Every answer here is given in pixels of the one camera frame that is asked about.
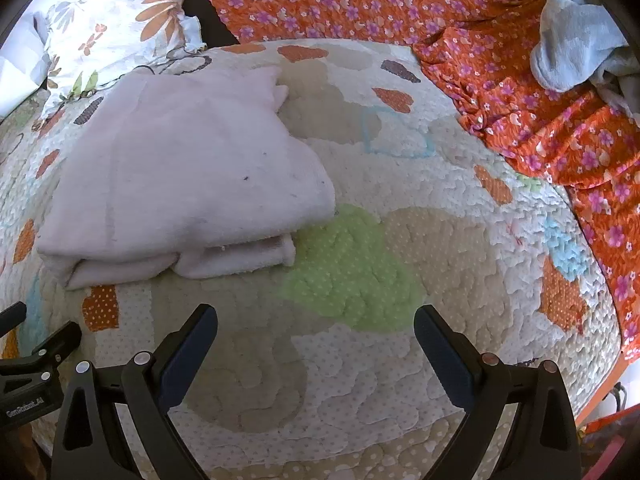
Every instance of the orange floral sheet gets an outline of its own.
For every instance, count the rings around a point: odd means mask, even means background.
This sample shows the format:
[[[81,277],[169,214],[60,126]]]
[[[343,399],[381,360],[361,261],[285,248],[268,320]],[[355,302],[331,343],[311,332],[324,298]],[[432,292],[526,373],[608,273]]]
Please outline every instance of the orange floral sheet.
[[[568,186],[618,311],[623,351],[640,354],[640,137],[586,84],[545,91],[529,69],[545,0],[211,0],[242,42],[353,38],[410,44],[460,123],[528,176]]]

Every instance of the white quilted bedspread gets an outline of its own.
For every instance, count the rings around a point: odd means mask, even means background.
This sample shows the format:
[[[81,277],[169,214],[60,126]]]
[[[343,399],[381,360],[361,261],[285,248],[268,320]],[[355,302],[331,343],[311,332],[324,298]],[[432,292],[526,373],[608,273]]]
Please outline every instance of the white quilted bedspread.
[[[171,417],[217,480],[421,478],[462,419],[412,333],[423,301],[479,351],[558,362],[574,412],[590,400],[618,357],[620,332],[564,190],[515,174],[465,133],[410,49],[275,41],[164,70],[209,63],[282,67],[290,95],[280,117],[324,164],[336,218],[296,235],[290,269],[201,281],[166,272],[65,292],[31,245],[65,155],[108,91],[32,128],[46,97],[36,94],[0,125],[0,305],[29,303],[13,343],[20,352],[75,319],[84,331],[75,361],[121,364],[155,348],[197,304],[212,304],[218,337]],[[152,478],[126,410],[122,418]],[[36,424],[49,448],[54,421]]]

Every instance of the metal bolt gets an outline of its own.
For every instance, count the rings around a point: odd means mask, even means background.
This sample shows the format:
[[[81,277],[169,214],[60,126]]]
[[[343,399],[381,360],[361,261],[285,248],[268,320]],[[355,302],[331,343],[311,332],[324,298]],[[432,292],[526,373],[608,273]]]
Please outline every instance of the metal bolt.
[[[558,371],[558,366],[553,361],[545,361],[543,367],[545,367],[545,370],[550,374],[554,374]]]
[[[89,361],[80,361],[76,365],[76,372],[78,372],[79,374],[84,374],[90,367],[91,365],[89,364]]]
[[[486,354],[482,354],[482,362],[489,366],[495,366],[500,362],[500,359],[498,359],[496,354],[487,352]]]
[[[151,360],[151,354],[149,352],[140,352],[133,358],[133,362],[137,365],[146,365]]]

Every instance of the pink towel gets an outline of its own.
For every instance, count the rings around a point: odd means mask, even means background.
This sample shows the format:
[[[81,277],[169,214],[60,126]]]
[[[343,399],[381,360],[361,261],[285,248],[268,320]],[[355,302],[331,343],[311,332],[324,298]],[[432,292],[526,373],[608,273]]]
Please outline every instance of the pink towel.
[[[36,248],[67,288],[291,265],[334,214],[318,156],[276,111],[280,70],[126,75],[68,156]]]

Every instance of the green fabric patch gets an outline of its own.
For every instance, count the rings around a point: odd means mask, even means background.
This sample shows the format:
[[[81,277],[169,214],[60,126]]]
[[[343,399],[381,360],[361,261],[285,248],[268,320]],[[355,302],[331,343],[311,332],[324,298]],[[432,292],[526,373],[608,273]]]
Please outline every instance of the green fabric patch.
[[[539,178],[533,178],[530,176],[525,176],[520,173],[516,173],[516,179],[523,183],[524,186],[529,190],[529,192],[537,193],[542,189],[544,183]]]
[[[328,224],[302,229],[294,241],[296,263],[282,287],[286,299],[356,330],[412,325],[424,289],[385,247],[384,230],[370,213],[340,205]]]

